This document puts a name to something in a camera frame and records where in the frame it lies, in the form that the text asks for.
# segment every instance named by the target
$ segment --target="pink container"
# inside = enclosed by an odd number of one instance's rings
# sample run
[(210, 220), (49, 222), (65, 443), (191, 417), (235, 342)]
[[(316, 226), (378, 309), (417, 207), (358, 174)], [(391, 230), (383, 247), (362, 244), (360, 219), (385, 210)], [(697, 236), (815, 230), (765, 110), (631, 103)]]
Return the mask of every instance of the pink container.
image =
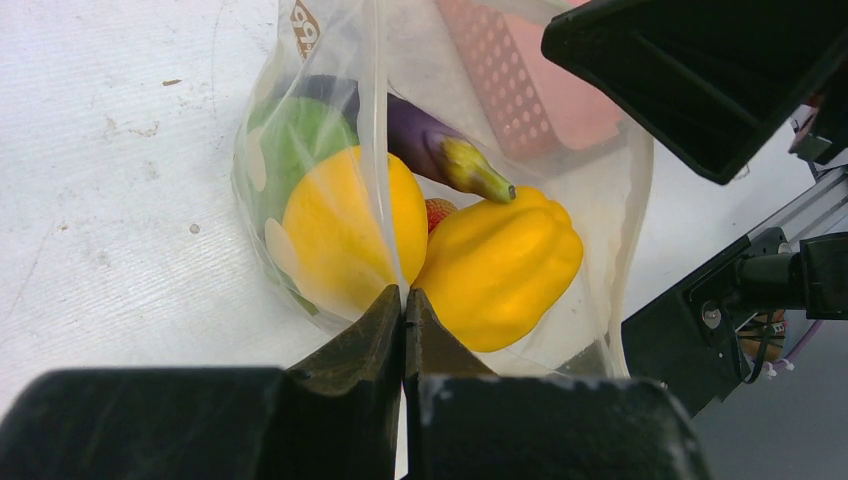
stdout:
[(582, 151), (620, 133), (611, 100), (542, 56), (544, 26), (470, 0), (436, 4), (508, 158)]

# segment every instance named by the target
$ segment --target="purple eggplant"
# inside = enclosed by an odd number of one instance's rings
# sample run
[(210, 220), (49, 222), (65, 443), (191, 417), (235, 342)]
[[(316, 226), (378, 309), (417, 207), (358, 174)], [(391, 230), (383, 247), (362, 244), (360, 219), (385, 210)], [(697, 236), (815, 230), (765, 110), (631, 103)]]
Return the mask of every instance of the purple eggplant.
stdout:
[[(292, 96), (326, 102), (341, 110), (355, 128), (359, 114), (357, 82), (331, 75), (301, 78)], [(468, 139), (412, 103), (389, 94), (387, 103), (389, 153), (424, 178), (463, 193), (509, 203), (515, 187), (500, 175)]]

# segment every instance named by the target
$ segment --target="yellow pepper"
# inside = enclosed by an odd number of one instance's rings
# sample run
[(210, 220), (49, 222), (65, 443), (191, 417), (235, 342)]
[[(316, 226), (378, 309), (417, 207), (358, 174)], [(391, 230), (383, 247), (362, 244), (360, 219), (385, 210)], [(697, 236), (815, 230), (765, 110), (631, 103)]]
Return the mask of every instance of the yellow pepper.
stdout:
[(413, 284), (467, 348), (500, 350), (527, 335), (571, 285), (583, 244), (559, 203), (518, 187), (511, 203), (483, 200), (430, 234)]

